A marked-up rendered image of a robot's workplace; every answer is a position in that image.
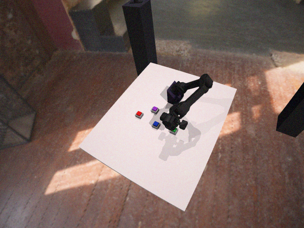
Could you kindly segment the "purple button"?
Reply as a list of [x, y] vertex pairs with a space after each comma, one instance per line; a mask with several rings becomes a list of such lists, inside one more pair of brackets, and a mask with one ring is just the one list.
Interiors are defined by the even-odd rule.
[[157, 107], [155, 107], [155, 106], [154, 106], [154, 107], [152, 108], [152, 110], [151, 110], [151, 112], [154, 113], [154, 114], [157, 114], [158, 111], [159, 111], [159, 108], [157, 108]]

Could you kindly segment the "red button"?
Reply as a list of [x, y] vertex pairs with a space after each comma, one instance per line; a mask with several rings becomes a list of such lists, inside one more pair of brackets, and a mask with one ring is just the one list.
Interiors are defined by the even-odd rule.
[[141, 119], [143, 115], [144, 115], [144, 114], [143, 114], [142, 112], [138, 111], [138, 112], [136, 113], [135, 116], [136, 116], [137, 118]]

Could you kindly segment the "green button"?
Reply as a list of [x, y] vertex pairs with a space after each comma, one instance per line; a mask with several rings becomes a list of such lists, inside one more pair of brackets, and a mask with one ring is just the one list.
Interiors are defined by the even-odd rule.
[[171, 133], [171, 134], [173, 134], [173, 135], [176, 135], [176, 134], [177, 134], [177, 132], [178, 132], [178, 128], [175, 128], [175, 130], [170, 131], [170, 133]]

